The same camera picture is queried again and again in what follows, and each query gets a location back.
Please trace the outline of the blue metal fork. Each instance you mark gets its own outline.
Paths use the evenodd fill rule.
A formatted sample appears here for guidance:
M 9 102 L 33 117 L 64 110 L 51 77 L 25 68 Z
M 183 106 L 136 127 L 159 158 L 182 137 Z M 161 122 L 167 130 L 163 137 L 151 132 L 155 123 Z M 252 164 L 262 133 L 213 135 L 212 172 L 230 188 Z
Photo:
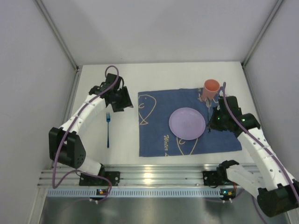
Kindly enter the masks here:
M 107 148 L 110 147 L 109 144 L 109 123 L 111 121 L 111 116 L 109 112 L 106 112 L 106 121 L 107 121 Z

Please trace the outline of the spoon with teal handle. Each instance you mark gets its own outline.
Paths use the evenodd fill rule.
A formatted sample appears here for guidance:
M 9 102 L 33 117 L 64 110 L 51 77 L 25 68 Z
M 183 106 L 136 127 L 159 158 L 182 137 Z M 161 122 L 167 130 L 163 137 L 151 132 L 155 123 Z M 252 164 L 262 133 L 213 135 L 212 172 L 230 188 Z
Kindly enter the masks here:
M 208 128 L 208 133 L 211 132 L 211 127 L 210 127 L 210 119 L 211 119 L 211 113 L 210 113 L 210 109 L 211 109 L 211 100 L 206 97 L 206 106 L 208 108 L 208 117 L 207 117 L 207 128 Z

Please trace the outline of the blue fish-pattern cloth placemat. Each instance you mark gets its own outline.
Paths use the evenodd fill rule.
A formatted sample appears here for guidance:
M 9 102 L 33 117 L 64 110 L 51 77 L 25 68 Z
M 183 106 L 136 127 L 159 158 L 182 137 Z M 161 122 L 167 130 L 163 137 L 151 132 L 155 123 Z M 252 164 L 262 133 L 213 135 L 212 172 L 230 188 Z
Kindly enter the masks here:
M 171 114 L 183 107 L 199 111 L 206 119 L 208 108 L 202 100 L 202 88 L 144 91 L 138 93 L 139 155 L 140 157 L 161 157 L 212 154 L 241 151 L 239 140 L 229 131 L 205 128 L 204 133 L 194 140 L 176 137 L 169 128 Z M 211 101 L 210 113 L 218 106 L 216 95 Z

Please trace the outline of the orange plastic cup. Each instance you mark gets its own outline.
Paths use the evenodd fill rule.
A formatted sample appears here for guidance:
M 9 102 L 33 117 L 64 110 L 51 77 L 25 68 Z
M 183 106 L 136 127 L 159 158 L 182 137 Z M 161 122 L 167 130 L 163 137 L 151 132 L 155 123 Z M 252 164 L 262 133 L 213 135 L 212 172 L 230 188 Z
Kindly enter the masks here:
M 220 84 L 214 79 L 208 79 L 204 83 L 202 98 L 212 100 L 220 89 Z

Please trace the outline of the purple plastic plate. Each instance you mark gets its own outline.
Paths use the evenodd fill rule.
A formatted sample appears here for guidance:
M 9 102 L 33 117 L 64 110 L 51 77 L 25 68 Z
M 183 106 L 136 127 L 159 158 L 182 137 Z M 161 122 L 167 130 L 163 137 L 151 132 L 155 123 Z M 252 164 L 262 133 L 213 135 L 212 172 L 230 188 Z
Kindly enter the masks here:
M 183 140 L 199 138 L 205 131 L 206 121 L 203 115 L 189 107 L 175 110 L 169 118 L 169 128 L 172 133 Z

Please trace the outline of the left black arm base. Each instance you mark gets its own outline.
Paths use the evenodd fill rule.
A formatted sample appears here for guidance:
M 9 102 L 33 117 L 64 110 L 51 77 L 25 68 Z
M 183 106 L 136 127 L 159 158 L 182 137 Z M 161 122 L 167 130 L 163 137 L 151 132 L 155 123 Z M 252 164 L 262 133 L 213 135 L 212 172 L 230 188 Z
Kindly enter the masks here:
M 119 171 L 106 171 L 102 177 L 108 179 L 112 186 L 117 186 L 120 182 L 120 175 Z M 79 186 L 108 186 L 109 183 L 106 180 L 91 177 L 89 175 L 81 174 L 79 180 Z

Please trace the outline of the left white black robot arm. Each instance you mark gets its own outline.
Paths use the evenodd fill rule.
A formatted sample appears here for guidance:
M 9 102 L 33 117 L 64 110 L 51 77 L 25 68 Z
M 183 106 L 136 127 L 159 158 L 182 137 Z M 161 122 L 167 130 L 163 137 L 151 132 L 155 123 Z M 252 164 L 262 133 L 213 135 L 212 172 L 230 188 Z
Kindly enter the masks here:
M 106 75 L 106 80 L 101 85 L 90 89 L 83 104 L 67 122 L 59 128 L 51 128 L 50 159 L 90 175 L 103 175 L 104 165 L 86 155 L 87 147 L 81 137 L 108 105 L 111 105 L 114 112 L 133 107 L 123 78 L 111 73 Z

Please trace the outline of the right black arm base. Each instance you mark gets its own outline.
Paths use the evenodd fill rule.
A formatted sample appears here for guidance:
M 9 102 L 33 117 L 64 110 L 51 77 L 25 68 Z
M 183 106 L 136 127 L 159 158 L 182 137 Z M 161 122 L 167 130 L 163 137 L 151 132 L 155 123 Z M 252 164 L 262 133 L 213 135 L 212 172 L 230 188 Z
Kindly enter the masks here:
M 203 171 L 203 183 L 204 186 L 216 188 L 218 186 L 234 186 L 235 183 L 228 179 L 226 171 L 213 170 Z

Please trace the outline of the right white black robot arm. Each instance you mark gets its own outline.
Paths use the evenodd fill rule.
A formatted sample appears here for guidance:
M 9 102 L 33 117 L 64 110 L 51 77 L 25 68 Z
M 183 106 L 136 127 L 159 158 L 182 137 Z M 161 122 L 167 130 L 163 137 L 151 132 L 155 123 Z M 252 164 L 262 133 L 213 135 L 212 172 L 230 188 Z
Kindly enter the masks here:
M 213 108 L 210 128 L 229 131 L 243 144 L 262 179 L 247 171 L 235 160 L 218 165 L 212 186 L 233 182 L 250 193 L 268 217 L 299 207 L 299 182 L 277 158 L 264 137 L 261 125 L 253 114 L 243 114 L 235 96 L 219 97 Z

